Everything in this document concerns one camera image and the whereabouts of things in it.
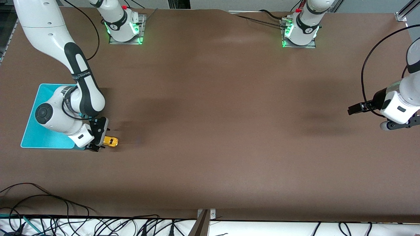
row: brown table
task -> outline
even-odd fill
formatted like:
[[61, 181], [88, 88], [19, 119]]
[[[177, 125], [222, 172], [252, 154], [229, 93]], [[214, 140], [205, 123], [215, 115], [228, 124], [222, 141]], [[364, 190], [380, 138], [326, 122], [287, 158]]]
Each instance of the brown table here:
[[[2, 187], [35, 182], [101, 215], [191, 218], [216, 208], [226, 219], [419, 221], [419, 128], [385, 132], [381, 118], [347, 115], [362, 101], [368, 51], [404, 27], [392, 14], [327, 14], [317, 48], [304, 50], [282, 48], [276, 27], [220, 10], [157, 10], [143, 45], [109, 45], [98, 12], [84, 10], [99, 27], [89, 64], [120, 144], [99, 153], [20, 148], [38, 85], [72, 80], [18, 26], [0, 67]], [[92, 26], [75, 9], [62, 12], [90, 56]], [[402, 32], [372, 55], [369, 98], [400, 78], [409, 44]], [[16, 187], [2, 204], [35, 193]], [[27, 205], [65, 213], [40, 202]]]

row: blue plastic bin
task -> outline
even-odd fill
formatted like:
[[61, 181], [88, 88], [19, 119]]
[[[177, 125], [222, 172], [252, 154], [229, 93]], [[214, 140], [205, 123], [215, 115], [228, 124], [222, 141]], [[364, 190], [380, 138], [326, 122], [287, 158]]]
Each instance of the blue plastic bin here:
[[83, 150], [74, 144], [74, 142], [63, 133], [49, 130], [38, 124], [35, 119], [35, 110], [39, 105], [48, 101], [54, 94], [54, 91], [62, 86], [75, 86], [75, 84], [40, 84], [32, 106], [31, 115], [24, 136], [22, 138], [22, 148], [46, 148], [46, 149], [75, 149]]

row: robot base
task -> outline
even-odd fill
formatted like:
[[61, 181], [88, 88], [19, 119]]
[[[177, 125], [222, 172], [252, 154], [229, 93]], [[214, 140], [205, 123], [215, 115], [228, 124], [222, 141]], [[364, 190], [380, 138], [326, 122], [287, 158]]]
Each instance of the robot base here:
[[[282, 21], [282, 20], [280, 20], [280, 24], [282, 25], [282, 26], [287, 26], [286, 25], [286, 22], [285, 21]], [[315, 45], [315, 39], [312, 39], [312, 41], [309, 43], [309, 44], [307, 44], [307, 45], [296, 45], [296, 44], [294, 44], [294, 43], [292, 43], [291, 41], [290, 41], [290, 39], [288, 39], [288, 38], [286, 38], [285, 36], [284, 36], [284, 34], [285, 34], [285, 32], [286, 32], [286, 30], [287, 29], [285, 29], [285, 28], [281, 28], [281, 43], [282, 43], [282, 45], [283, 45], [283, 47], [297, 47], [297, 48], [316, 48], [316, 45]]]
[[134, 36], [131, 40], [126, 42], [118, 42], [109, 36], [109, 44], [118, 44], [118, 45], [141, 45], [143, 44], [143, 37], [144, 37], [144, 28], [146, 26], [146, 14], [139, 14], [139, 25], [135, 26], [135, 29], [138, 27], [139, 33]]

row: white floor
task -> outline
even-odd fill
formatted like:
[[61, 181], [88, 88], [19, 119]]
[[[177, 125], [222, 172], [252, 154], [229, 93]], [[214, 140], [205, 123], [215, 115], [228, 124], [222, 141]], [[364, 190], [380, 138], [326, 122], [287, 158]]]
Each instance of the white floor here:
[[[71, 222], [83, 221], [84, 219], [70, 219]], [[112, 225], [111, 229], [115, 229], [120, 223], [125, 220], [118, 220]], [[36, 228], [42, 231], [40, 219], [33, 219], [30, 221]], [[50, 226], [50, 219], [43, 219], [44, 226], [47, 228]], [[67, 219], [61, 219], [60, 224], [66, 223]], [[134, 220], [126, 226], [124, 226], [117, 233], [119, 236], [131, 236], [135, 235], [140, 227], [146, 222], [146, 220]], [[165, 220], [159, 223], [156, 227], [156, 231], [162, 227], [171, 224], [171, 220]], [[176, 226], [183, 232], [184, 235], [188, 235], [191, 230], [194, 220], [186, 220], [176, 223]], [[95, 232], [95, 226], [100, 223], [98, 219], [88, 220], [77, 233], [80, 236], [93, 236]], [[12, 219], [12, 226], [16, 229], [19, 225], [18, 219]], [[77, 229], [81, 223], [72, 223], [74, 229]], [[209, 228], [209, 236], [219, 236], [226, 234], [226, 236], [311, 236], [317, 223], [307, 222], [244, 222], [244, 221], [211, 221]], [[369, 224], [367, 223], [348, 223], [352, 236], [366, 236]], [[73, 231], [70, 229], [69, 224], [61, 227], [67, 236], [71, 236]], [[6, 232], [12, 232], [8, 219], [0, 219], [0, 229]], [[153, 228], [147, 234], [153, 236]], [[156, 234], [156, 236], [168, 236], [170, 227], [164, 228], [162, 231]], [[111, 232], [110, 229], [105, 228], [99, 235], [108, 235]], [[24, 235], [30, 236], [37, 232], [28, 224], [25, 224], [23, 233]], [[420, 234], [420, 225], [415, 224], [386, 224], [386, 223], [374, 223], [370, 236], [414, 236]], [[57, 236], [65, 236], [60, 230], [56, 232]], [[175, 229], [175, 236], [181, 236], [181, 234]], [[316, 236], [344, 236], [339, 228], [338, 223], [321, 223]]]

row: round black joint cap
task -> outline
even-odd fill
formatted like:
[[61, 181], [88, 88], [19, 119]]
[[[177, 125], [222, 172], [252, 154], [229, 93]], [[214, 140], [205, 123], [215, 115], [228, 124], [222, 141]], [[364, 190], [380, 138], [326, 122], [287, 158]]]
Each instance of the round black joint cap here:
[[50, 104], [42, 103], [35, 111], [35, 119], [38, 123], [44, 125], [51, 119], [53, 115], [52, 111], [53, 107]]

